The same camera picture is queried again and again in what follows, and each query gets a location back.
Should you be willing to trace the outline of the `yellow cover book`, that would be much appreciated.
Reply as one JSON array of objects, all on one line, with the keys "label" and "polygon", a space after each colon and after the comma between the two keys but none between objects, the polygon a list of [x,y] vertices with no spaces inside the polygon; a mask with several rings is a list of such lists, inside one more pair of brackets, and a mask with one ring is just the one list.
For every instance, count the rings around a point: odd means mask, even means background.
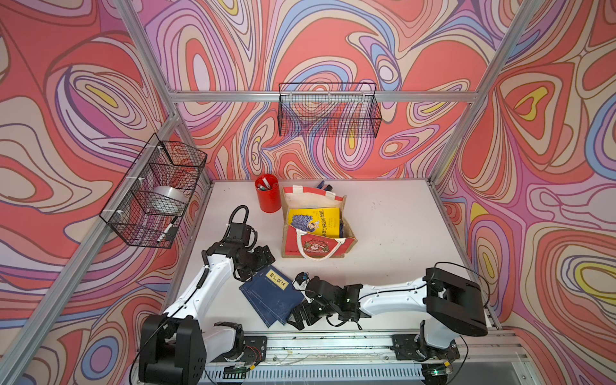
[{"label": "yellow cover book", "polygon": [[291,209],[288,225],[321,237],[343,237],[343,219],[338,208]]}]

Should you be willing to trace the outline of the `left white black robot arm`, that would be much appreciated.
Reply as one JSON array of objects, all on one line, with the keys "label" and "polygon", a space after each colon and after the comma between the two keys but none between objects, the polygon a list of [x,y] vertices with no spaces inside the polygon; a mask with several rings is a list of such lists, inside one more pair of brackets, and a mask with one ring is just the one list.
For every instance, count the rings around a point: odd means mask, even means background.
[{"label": "left white black robot arm", "polygon": [[197,384],[214,359],[244,355],[242,325],[205,327],[205,316],[229,279],[249,282],[274,263],[270,249],[257,241],[257,231],[246,220],[229,219],[222,239],[202,251],[203,266],[189,287],[162,314],[144,321],[131,384]]}]

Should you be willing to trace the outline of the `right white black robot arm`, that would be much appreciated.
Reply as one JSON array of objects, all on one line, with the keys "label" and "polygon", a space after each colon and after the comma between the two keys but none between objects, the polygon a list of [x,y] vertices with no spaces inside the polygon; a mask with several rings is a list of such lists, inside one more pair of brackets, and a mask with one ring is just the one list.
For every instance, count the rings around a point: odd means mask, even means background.
[{"label": "right white black robot arm", "polygon": [[302,330],[336,315],[336,326],[341,327],[380,314],[414,312],[428,316],[420,324],[421,347],[445,350],[459,336],[486,336],[481,286],[440,266],[436,263],[413,281],[386,286],[339,287],[318,276],[298,274],[294,287],[304,299],[290,311],[287,323]]}]

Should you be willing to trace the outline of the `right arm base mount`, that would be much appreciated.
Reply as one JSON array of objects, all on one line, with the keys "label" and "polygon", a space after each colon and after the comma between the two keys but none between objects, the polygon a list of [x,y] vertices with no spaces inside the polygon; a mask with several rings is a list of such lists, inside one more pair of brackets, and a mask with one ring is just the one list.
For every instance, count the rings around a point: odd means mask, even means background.
[{"label": "right arm base mount", "polygon": [[429,346],[425,338],[424,324],[425,321],[420,324],[419,332],[415,335],[393,335],[391,337],[391,350],[395,353],[397,360],[423,363],[430,359],[453,362],[460,358],[460,352],[454,341],[446,348]]}]

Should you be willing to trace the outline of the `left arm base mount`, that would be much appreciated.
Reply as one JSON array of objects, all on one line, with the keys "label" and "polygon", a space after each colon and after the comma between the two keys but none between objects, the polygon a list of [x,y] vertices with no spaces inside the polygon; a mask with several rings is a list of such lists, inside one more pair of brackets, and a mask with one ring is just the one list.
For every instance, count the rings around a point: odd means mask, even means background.
[{"label": "left arm base mount", "polygon": [[243,325],[235,322],[216,322],[215,327],[231,328],[235,331],[233,348],[213,360],[215,363],[240,362],[257,365],[266,358],[267,337],[265,335],[245,335]]}]

